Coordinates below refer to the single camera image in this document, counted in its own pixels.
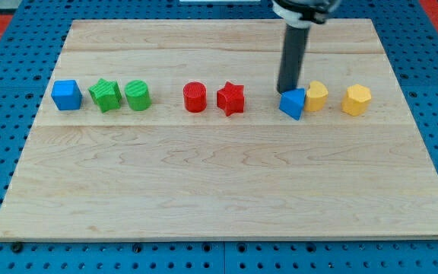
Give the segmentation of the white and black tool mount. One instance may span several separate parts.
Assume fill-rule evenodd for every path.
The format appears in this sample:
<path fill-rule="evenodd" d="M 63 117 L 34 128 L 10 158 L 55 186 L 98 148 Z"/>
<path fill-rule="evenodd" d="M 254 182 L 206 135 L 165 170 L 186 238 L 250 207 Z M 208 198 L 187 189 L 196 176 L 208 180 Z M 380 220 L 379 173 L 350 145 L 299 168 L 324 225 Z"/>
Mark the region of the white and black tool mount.
<path fill-rule="evenodd" d="M 273 12 L 293 28 L 307 29 L 324 24 L 341 4 L 341 0 L 272 0 Z"/>

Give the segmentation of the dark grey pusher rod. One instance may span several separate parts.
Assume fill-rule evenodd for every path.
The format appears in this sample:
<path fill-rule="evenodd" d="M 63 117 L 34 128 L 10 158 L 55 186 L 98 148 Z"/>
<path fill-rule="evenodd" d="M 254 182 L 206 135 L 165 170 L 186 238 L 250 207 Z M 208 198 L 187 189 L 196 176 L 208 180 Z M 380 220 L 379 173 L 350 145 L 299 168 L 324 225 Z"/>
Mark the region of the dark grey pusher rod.
<path fill-rule="evenodd" d="M 308 36 L 309 28 L 286 25 L 277 80 L 278 93 L 283 94 L 297 88 Z"/>

